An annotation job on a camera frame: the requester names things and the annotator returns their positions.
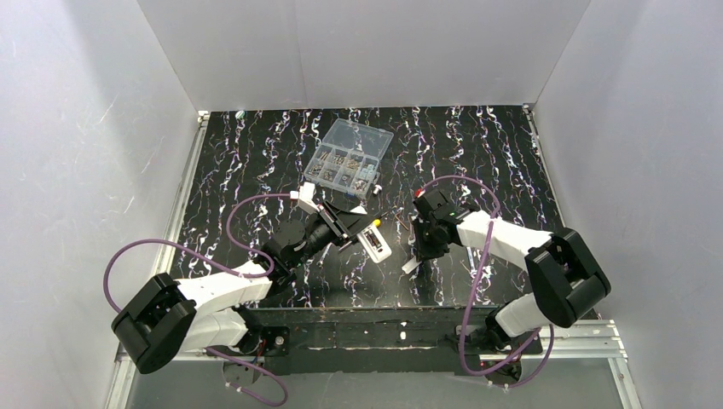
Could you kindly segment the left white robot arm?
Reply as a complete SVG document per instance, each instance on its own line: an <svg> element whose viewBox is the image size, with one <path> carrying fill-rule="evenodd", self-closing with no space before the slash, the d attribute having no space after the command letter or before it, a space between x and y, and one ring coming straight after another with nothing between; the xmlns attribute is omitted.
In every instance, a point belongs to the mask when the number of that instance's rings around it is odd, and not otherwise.
<svg viewBox="0 0 723 409"><path fill-rule="evenodd" d="M329 245L372 244L377 217L313 205L303 222L283 222L259 255L237 268L196 279L154 275L118 310L111 330L142 374L157 371L180 352L214 346L238 347L252 322L240 306L284 291L295 270Z"/></svg>

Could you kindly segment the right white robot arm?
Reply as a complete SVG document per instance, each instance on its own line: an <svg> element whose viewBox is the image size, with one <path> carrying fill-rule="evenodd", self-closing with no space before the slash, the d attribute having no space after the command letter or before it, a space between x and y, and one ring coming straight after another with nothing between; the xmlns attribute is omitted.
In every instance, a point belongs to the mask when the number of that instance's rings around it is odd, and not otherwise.
<svg viewBox="0 0 723 409"><path fill-rule="evenodd" d="M448 254L451 245L486 250L527 272L532 292L495 310L485 336L497 343L544 325L569 328L611 292L603 269L581 235L569 228L532 230L459 206L437 190L414 200L415 261Z"/></svg>

